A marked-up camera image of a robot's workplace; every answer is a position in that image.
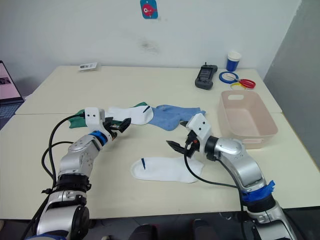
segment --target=white table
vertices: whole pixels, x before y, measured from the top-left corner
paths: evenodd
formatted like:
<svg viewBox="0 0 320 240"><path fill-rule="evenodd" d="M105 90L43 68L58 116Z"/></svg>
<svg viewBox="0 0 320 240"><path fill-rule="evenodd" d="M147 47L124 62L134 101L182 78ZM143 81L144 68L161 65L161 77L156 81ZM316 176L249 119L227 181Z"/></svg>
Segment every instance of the white table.
<svg viewBox="0 0 320 240"><path fill-rule="evenodd" d="M107 110L129 108L140 102L152 107L162 104L215 110L222 91L230 85L214 74L213 88L195 87L196 68L103 66L98 71L78 72L77 66L59 66L27 98L16 114L74 114L85 107ZM282 110L254 69L240 69L240 78L256 82L256 91L270 113Z"/></svg>
<svg viewBox="0 0 320 240"><path fill-rule="evenodd" d="M249 150L268 181L276 183L274 197L283 208L320 205L320 174L303 145L281 113L271 114L279 132L267 146ZM0 131L0 219L30 219L45 198L41 190L52 182L41 166L53 127L68 114L18 114ZM212 132L220 137L217 114L208 109ZM64 123L54 141L75 141L88 133L86 127L69 129ZM184 127L165 131L159 127L132 125L107 145L96 158L88 191L91 218L115 218L168 214L238 211L235 189L203 182L157 182L133 178L130 167L141 157L177 157L166 140L183 143ZM54 147L56 167L68 145ZM233 181L223 167L206 160L202 177L229 183Z"/></svg>

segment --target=black electronic device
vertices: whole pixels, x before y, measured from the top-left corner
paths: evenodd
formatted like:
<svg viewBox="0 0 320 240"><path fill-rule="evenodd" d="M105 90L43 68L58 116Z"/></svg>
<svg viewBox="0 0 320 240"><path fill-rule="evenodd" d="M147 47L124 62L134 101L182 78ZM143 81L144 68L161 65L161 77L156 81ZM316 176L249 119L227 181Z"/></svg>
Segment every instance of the black electronic device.
<svg viewBox="0 0 320 240"><path fill-rule="evenodd" d="M213 86L212 78L218 70L216 65L207 65L207 62L201 66L198 76L195 79L195 86L200 89L209 90Z"/></svg>

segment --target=white sock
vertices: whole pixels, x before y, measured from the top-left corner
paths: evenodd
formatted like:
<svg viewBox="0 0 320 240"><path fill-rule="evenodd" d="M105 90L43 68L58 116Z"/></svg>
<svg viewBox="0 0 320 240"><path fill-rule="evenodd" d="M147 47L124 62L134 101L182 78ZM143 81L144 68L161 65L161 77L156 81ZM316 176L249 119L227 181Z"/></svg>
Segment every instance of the white sock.
<svg viewBox="0 0 320 240"><path fill-rule="evenodd" d="M144 157L136 161L131 167L131 174L136 179L149 181L176 181L193 183L197 179L188 171L184 157ZM195 159L187 158L191 170L198 176L201 175L204 164Z"/></svg>
<svg viewBox="0 0 320 240"><path fill-rule="evenodd" d="M154 112L151 106L135 106L130 108L109 107L105 112L105 117L113 117L113 120L123 121L131 118L131 123L136 125L144 125L151 121Z"/></svg>

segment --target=blue sticker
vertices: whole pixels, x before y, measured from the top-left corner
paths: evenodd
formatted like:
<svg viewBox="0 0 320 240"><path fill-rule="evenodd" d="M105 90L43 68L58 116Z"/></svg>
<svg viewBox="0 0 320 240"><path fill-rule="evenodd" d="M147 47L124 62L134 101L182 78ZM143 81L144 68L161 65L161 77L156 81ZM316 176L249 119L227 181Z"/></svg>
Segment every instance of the blue sticker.
<svg viewBox="0 0 320 240"><path fill-rule="evenodd" d="M140 0L142 16L145 19L157 19L158 9L156 0Z"/></svg>

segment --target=blue paper cup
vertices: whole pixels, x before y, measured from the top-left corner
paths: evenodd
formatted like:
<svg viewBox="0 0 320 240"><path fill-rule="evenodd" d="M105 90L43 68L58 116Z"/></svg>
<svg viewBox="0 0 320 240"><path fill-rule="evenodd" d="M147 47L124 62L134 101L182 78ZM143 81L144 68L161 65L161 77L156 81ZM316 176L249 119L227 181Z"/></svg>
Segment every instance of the blue paper cup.
<svg viewBox="0 0 320 240"><path fill-rule="evenodd" d="M231 51L228 53L228 59L226 62L226 69L229 72L234 72L237 69L238 63L241 59L241 54L236 51Z"/></svg>

